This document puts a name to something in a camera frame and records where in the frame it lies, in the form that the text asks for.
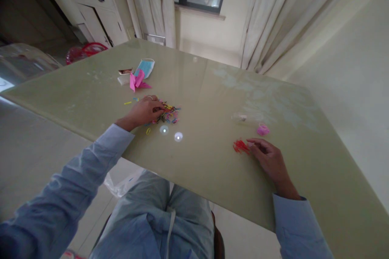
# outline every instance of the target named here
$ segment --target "light green glass tabletop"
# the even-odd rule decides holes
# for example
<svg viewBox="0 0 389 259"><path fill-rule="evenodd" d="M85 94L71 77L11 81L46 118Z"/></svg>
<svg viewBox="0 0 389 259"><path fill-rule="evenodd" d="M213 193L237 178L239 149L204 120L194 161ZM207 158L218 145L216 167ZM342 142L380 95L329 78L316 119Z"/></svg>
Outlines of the light green glass tabletop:
<svg viewBox="0 0 389 259"><path fill-rule="evenodd" d="M118 69L155 60L145 81L152 89L121 86ZM274 231L272 192L258 162L236 153L233 142L259 137L256 126L235 123L235 112L263 116L265 137L282 150L289 174L309 199L338 258L388 253L389 217L310 93L299 86L143 40L132 40L2 95L96 140L136 100L156 94L180 107L176 124L134 130L123 157ZM162 135L160 127L169 132ZM180 142L175 134L181 133Z"/></svg>

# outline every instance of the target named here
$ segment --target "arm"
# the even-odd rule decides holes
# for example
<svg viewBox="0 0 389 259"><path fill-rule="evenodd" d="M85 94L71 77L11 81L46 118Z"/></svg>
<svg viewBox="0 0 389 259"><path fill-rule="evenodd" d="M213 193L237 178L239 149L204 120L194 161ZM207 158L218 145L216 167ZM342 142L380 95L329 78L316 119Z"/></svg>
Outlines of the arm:
<svg viewBox="0 0 389 259"><path fill-rule="evenodd" d="M277 190L273 200L282 257L333 258L309 201L298 194L289 178L281 151L263 139L247 141Z"/></svg>
<svg viewBox="0 0 389 259"><path fill-rule="evenodd" d="M54 174L37 197L0 225L0 254L4 258L60 258L107 172L134 138L130 131L157 118L163 113L161 108L160 102L146 96L65 165L61 174Z"/></svg>

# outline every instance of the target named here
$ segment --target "person's right hand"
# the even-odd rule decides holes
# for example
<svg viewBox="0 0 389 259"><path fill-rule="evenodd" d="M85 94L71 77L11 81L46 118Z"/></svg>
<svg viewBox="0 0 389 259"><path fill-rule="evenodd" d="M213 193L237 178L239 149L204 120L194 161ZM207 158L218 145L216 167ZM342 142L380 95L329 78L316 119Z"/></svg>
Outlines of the person's right hand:
<svg viewBox="0 0 389 259"><path fill-rule="evenodd" d="M289 178L281 150L264 139L247 139L251 153L258 159L265 173L273 181L277 194L292 200L301 200Z"/></svg>
<svg viewBox="0 0 389 259"><path fill-rule="evenodd" d="M134 104L130 112L116 121L116 125L130 132L134 128L150 123L164 113L164 106L155 95L147 95Z"/></svg>

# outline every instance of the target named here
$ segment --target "light blue sleeve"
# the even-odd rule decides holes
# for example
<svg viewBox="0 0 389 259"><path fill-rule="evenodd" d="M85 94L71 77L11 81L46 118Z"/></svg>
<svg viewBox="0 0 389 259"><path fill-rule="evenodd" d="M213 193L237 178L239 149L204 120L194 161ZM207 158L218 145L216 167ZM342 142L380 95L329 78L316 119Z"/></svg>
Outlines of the light blue sleeve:
<svg viewBox="0 0 389 259"><path fill-rule="evenodd" d="M54 174L43 191L0 225L5 258L60 258L107 172L134 135L113 124Z"/></svg>
<svg viewBox="0 0 389 259"><path fill-rule="evenodd" d="M273 194L282 258L333 259L309 201L302 199L289 200Z"/></svg>

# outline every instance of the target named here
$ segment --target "person's left hand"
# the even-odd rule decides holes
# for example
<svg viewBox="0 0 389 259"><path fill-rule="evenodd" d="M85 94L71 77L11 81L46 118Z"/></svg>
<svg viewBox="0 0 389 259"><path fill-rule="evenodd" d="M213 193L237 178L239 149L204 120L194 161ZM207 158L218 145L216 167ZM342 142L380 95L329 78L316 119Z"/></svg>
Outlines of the person's left hand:
<svg viewBox="0 0 389 259"><path fill-rule="evenodd" d="M130 132L137 126L150 123L157 119L164 112L164 106L159 102L157 96L148 95L139 100L130 112L115 124Z"/></svg>

